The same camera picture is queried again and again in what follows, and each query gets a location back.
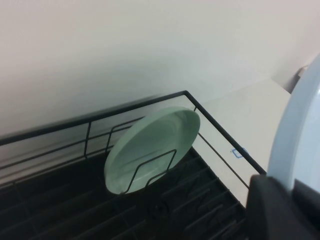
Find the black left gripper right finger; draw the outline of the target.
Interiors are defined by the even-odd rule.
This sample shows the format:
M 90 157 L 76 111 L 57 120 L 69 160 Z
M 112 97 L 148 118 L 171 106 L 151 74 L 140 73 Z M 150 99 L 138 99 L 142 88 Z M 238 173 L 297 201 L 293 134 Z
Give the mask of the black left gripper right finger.
M 294 181 L 294 201 L 307 219 L 316 240 L 320 239 L 320 193 L 307 184 Z

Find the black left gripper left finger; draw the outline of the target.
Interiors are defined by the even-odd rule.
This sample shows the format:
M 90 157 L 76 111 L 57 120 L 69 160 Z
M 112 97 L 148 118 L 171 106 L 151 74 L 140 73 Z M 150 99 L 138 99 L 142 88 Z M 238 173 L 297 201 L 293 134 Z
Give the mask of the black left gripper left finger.
M 246 204 L 250 240 L 302 240 L 304 227 L 286 190 L 266 175 L 250 179 Z

